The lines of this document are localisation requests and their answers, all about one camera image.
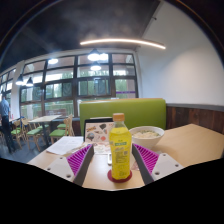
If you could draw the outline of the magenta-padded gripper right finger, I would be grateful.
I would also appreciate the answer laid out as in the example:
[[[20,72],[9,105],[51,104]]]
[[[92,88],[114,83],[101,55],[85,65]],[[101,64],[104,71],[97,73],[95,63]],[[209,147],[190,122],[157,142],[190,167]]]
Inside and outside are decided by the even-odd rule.
[[[183,169],[183,166],[167,153],[158,154],[137,144],[132,144],[132,154],[145,185]]]

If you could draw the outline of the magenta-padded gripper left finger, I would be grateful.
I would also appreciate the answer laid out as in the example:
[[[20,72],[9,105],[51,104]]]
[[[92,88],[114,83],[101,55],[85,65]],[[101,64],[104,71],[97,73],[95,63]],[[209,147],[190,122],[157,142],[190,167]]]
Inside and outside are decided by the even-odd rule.
[[[46,168],[46,171],[82,186],[93,155],[94,147],[88,144],[68,157],[59,157]]]

